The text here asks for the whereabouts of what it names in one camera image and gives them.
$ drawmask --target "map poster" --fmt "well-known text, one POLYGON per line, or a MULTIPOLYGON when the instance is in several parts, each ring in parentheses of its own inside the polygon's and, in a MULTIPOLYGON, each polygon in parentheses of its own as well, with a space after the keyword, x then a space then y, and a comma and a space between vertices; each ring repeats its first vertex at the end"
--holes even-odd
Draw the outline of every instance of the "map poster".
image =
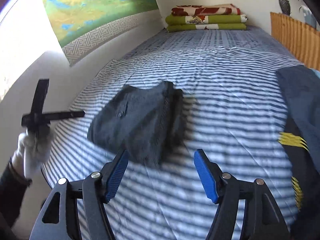
POLYGON ((156 0, 42 0, 61 47, 112 21, 158 9, 156 0))

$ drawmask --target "hand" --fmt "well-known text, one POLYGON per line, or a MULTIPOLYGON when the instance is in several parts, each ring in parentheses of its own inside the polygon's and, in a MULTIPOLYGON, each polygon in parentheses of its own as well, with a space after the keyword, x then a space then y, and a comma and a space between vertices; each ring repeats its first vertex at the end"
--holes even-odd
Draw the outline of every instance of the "hand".
POLYGON ((39 128, 38 136, 27 130, 18 139, 18 148, 12 157, 15 171, 26 179, 31 179, 41 168, 41 164, 50 157, 53 133, 47 125, 39 128))

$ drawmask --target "blue striped bedsheet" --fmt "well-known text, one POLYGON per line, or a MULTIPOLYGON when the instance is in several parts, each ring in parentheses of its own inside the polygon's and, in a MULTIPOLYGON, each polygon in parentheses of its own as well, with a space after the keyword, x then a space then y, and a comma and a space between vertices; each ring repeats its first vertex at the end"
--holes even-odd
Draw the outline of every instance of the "blue striped bedsheet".
MULTIPOLYGON (((61 177, 73 181, 99 171, 114 155, 86 139, 94 116, 125 84, 149 89, 168 80, 184 91, 184 143, 158 170, 128 164, 116 197, 105 206, 116 239, 205 239, 217 206, 194 167, 197 148, 237 179, 264 179, 289 224, 297 208, 291 165, 277 141, 287 107, 275 71, 299 64, 258 28, 162 31, 109 62, 77 96, 70 109, 86 115, 57 124, 44 175, 53 187, 61 177)), ((89 239, 82 201, 78 208, 83 238, 89 239)), ((241 201, 234 239, 243 213, 241 201)))

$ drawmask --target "wooden panel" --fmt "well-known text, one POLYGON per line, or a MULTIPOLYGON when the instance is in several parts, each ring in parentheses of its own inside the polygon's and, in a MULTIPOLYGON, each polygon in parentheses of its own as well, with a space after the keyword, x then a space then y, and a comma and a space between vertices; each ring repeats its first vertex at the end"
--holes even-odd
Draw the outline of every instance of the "wooden panel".
POLYGON ((320 32, 282 13, 270 13, 271 35, 308 68, 320 70, 320 32))

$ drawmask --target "metal screw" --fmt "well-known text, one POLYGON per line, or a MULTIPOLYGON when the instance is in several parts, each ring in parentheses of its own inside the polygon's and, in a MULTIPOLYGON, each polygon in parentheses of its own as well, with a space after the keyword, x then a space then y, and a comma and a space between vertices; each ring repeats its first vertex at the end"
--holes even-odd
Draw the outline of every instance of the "metal screw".
POLYGON ((231 178, 231 175, 230 175, 229 173, 225 172, 225 173, 222 173, 222 177, 223 177, 224 179, 230 179, 230 178, 231 178))
POLYGON ((67 179, 66 179, 66 178, 61 178, 61 179, 58 180, 58 183, 59 183, 60 185, 63 185, 63 184, 65 184, 66 182, 67 182, 67 179))
POLYGON ((256 180, 258 185, 263 185, 264 184, 264 180, 263 179, 257 179, 256 180))
POLYGON ((98 172, 98 171, 95 171, 95 172, 93 172, 93 173, 91 174, 91 178, 93 178, 93 179, 96 179, 96 178, 98 178, 98 177, 100 177, 100 172, 98 172))

